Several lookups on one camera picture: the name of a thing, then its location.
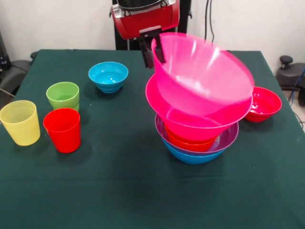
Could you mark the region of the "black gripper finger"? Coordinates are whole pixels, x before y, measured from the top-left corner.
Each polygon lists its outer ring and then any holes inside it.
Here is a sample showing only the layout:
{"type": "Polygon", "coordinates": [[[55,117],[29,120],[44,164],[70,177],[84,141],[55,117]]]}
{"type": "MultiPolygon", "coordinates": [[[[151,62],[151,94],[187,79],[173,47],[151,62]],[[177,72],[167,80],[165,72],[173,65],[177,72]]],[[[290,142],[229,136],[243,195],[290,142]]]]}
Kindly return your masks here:
{"type": "Polygon", "coordinates": [[[145,67],[152,69],[154,67],[152,51],[148,48],[147,43],[143,37],[139,38],[139,46],[142,52],[145,67]]]}
{"type": "Polygon", "coordinates": [[[155,35],[154,40],[155,40],[155,48],[154,48],[155,61],[158,61],[161,64],[164,64],[164,63],[166,63],[166,60],[164,57],[163,46],[162,46],[160,35],[155,35]]]}

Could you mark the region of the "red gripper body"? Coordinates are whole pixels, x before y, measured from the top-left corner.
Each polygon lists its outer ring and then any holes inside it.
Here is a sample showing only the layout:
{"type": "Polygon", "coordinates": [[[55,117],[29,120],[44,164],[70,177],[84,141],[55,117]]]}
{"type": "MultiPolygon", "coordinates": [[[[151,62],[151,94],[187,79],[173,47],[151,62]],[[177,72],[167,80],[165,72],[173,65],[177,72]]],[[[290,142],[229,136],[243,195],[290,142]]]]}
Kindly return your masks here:
{"type": "Polygon", "coordinates": [[[117,0],[111,9],[114,25],[125,40],[179,24],[178,0],[117,0]]]}

